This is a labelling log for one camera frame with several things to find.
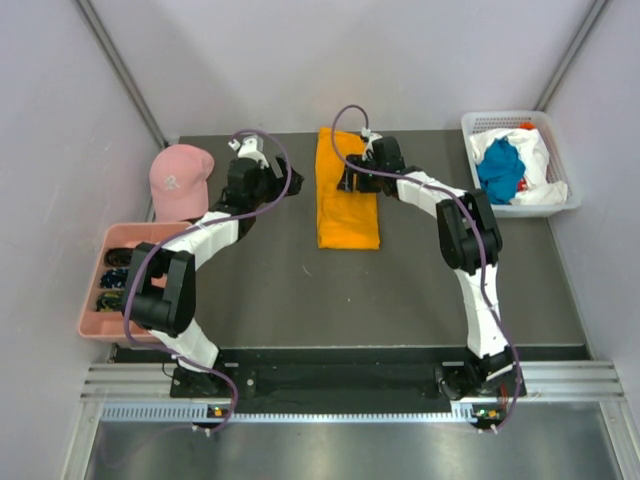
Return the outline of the orange t shirt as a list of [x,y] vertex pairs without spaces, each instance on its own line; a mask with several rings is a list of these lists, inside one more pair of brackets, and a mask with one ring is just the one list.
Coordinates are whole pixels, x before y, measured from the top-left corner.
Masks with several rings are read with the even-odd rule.
[[318,131],[315,156],[316,232],[320,249],[378,250],[377,197],[338,189],[344,173],[331,141],[331,129]]

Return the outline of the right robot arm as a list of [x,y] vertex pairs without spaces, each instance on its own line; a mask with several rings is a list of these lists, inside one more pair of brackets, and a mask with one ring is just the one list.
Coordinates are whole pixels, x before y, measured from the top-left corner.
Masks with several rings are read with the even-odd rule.
[[337,189],[382,192],[435,218],[441,255],[462,291],[467,354],[460,366],[436,369],[441,392],[451,399],[492,394],[512,373],[515,360],[500,326],[497,267],[503,240],[488,196],[482,190],[447,186],[419,168],[406,166],[392,136],[365,128],[361,140],[365,150],[344,158]]

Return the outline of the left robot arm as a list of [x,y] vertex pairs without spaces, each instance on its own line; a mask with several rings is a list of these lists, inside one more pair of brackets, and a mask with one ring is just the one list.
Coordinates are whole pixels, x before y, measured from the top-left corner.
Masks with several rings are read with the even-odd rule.
[[270,164],[238,156],[229,165],[227,185],[199,221],[156,244],[142,242],[133,250],[121,311],[127,336],[129,323],[149,331],[159,348],[194,371],[192,384],[205,396],[226,387],[227,374],[216,366],[219,348],[198,324],[196,273],[222,249],[246,236],[256,217],[301,190],[304,177],[283,153]]

